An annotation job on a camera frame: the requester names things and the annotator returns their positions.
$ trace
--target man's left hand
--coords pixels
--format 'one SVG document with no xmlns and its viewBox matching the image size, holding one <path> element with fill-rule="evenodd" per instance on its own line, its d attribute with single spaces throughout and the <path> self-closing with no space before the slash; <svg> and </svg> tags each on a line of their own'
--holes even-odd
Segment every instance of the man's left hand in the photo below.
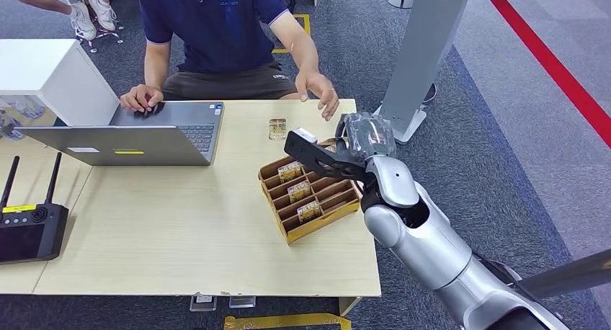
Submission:
<svg viewBox="0 0 611 330">
<path fill-rule="evenodd" d="M 339 99 L 333 84 L 318 71 L 300 71 L 295 79 L 297 92 L 304 102 L 308 99 L 308 90 L 315 94 L 320 102 L 318 110 L 323 110 L 322 117 L 329 121 L 339 107 Z"/>
</svg>

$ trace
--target man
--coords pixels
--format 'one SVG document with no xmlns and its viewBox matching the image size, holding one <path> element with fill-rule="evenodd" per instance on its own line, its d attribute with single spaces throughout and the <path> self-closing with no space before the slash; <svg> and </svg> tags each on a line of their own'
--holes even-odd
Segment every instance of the man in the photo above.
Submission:
<svg viewBox="0 0 611 330">
<path fill-rule="evenodd" d="M 164 99 L 301 99 L 308 90 L 330 120 L 339 106 L 331 82 L 318 71 L 314 42 L 284 0 L 140 0 L 146 54 L 144 84 L 121 96 L 128 110 L 150 111 Z M 290 51 L 295 83 L 272 57 L 260 22 Z M 184 41 L 185 62 L 167 79 L 172 35 Z"/>
<path fill-rule="evenodd" d="M 75 4 L 64 4 L 59 0 L 19 0 L 24 4 L 29 4 L 48 11 L 63 13 L 70 17 L 72 28 L 78 36 L 86 40 L 93 40 L 96 37 L 96 28 L 89 17 L 89 10 L 82 2 Z M 110 0 L 89 0 L 89 4 L 97 15 L 98 22 L 102 28 L 115 30 L 115 12 L 110 6 Z"/>
</svg>

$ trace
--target laptop keyboard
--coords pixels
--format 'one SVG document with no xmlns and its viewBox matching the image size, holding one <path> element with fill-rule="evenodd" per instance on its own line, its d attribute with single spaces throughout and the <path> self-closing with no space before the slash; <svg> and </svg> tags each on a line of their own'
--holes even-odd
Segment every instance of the laptop keyboard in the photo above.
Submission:
<svg viewBox="0 0 611 330">
<path fill-rule="evenodd" d="M 211 149 L 214 125 L 190 125 L 178 126 L 178 128 L 191 140 L 199 152 L 205 153 Z"/>
</svg>

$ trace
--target cardboard tray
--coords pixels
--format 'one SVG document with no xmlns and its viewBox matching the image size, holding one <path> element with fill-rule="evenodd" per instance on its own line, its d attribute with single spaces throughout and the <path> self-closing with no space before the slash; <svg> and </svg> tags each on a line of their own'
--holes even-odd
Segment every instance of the cardboard tray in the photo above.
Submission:
<svg viewBox="0 0 611 330">
<path fill-rule="evenodd" d="M 304 166 L 301 166 L 300 177 L 281 183 L 278 168 L 294 161 L 295 159 L 287 156 L 259 170 L 263 193 L 288 244 L 357 211 L 360 206 L 359 193 L 352 181 L 320 177 Z M 288 188 L 305 180 L 310 182 L 311 195 L 291 203 Z M 321 204 L 322 215 L 300 223 L 297 209 L 314 200 Z"/>
</svg>

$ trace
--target laptop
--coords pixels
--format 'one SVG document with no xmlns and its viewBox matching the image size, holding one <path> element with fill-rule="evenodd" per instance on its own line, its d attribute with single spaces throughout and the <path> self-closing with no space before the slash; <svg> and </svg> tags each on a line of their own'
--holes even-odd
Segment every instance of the laptop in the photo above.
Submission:
<svg viewBox="0 0 611 330">
<path fill-rule="evenodd" d="M 117 108 L 108 126 L 20 127 L 91 166 L 209 166 L 222 102 L 161 102 L 152 112 Z"/>
</svg>

